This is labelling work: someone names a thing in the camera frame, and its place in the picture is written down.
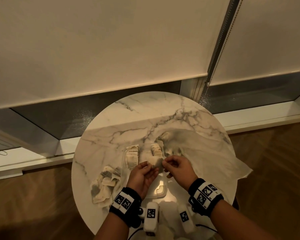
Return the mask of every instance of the marble table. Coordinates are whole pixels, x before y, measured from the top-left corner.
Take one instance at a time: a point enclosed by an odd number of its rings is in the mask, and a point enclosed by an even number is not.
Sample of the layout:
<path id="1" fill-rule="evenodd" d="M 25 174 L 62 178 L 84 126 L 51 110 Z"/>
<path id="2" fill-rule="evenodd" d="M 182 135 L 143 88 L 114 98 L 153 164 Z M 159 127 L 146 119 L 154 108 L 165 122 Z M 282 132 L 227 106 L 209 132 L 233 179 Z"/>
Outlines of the marble table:
<path id="1" fill-rule="evenodd" d="M 219 121 L 204 107 L 180 95 L 167 92 L 144 92 L 127 96 L 109 105 L 87 127 L 83 133 L 72 163 L 72 191 L 76 206 L 89 229 L 96 234 L 108 212 L 97 208 L 91 199 L 90 184 L 105 165 L 121 166 L 125 146 L 135 143 L 154 142 L 166 129 L 188 129 L 210 138 L 217 146 L 227 147 L 234 153 L 231 141 Z M 229 180 L 221 190 L 232 204 L 237 180 Z M 160 210 L 175 234 L 181 236 L 182 227 L 176 212 L 176 202 L 187 202 L 188 193 L 168 181 L 168 193 L 160 203 Z M 213 227 L 209 218 L 199 222 Z M 143 234 L 139 231 L 132 239 Z M 201 228 L 198 239 L 208 239 L 211 230 Z"/>

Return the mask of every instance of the wristband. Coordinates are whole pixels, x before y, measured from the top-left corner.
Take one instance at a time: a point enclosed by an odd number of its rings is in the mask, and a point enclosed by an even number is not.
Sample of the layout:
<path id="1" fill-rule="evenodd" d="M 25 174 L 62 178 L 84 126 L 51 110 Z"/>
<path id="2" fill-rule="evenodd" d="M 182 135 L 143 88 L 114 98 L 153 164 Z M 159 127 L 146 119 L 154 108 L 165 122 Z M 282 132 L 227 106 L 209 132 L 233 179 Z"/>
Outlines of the wristband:
<path id="1" fill-rule="evenodd" d="M 141 197 L 131 188 L 123 188 L 112 202 L 109 212 L 120 217 L 128 227 L 138 228 L 141 218 L 138 216 Z"/>
<path id="2" fill-rule="evenodd" d="M 223 200 L 223 196 L 212 183 L 204 181 L 202 178 L 195 180 L 189 187 L 189 203 L 192 210 L 202 216 L 210 217 L 216 204 Z"/>

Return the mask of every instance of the white roller blind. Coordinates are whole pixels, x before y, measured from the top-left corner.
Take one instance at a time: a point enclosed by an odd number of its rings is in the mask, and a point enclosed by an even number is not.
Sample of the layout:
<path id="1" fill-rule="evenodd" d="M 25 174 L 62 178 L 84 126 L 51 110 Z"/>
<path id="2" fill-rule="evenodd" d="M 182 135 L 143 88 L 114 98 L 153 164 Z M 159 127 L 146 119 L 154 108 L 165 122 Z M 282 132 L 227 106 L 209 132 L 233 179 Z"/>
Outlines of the white roller blind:
<path id="1" fill-rule="evenodd" d="M 207 74 L 229 0 L 0 0 L 0 108 Z"/>
<path id="2" fill-rule="evenodd" d="M 300 0 L 242 0 L 210 84 L 295 71 L 300 71 Z"/>

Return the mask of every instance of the wooden floor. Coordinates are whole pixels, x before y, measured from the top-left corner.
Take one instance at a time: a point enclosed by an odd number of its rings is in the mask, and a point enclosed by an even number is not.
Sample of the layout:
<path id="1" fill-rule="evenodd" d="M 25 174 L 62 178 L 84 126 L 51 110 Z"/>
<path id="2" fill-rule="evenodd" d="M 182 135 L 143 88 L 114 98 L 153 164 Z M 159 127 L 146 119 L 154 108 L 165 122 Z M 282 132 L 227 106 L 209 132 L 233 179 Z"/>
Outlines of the wooden floor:
<path id="1" fill-rule="evenodd" d="M 300 239 L 300 123 L 230 136 L 254 171 L 239 180 L 240 211 L 278 239 Z M 0 239 L 92 239 L 71 189 L 71 164 L 0 180 Z"/>

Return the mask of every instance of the person's right hand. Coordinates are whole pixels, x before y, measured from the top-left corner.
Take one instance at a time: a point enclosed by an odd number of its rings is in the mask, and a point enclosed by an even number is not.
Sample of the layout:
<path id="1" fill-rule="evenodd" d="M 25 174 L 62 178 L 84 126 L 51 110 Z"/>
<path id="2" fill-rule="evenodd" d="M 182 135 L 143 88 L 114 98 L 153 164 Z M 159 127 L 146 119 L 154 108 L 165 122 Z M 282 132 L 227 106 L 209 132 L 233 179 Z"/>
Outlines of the person's right hand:
<path id="1" fill-rule="evenodd" d="M 176 182 L 186 191 L 198 178 L 190 161 L 185 157 L 169 156 L 162 161 L 162 166 L 165 168 L 164 171 L 166 173 L 169 172 L 167 178 L 174 177 Z"/>

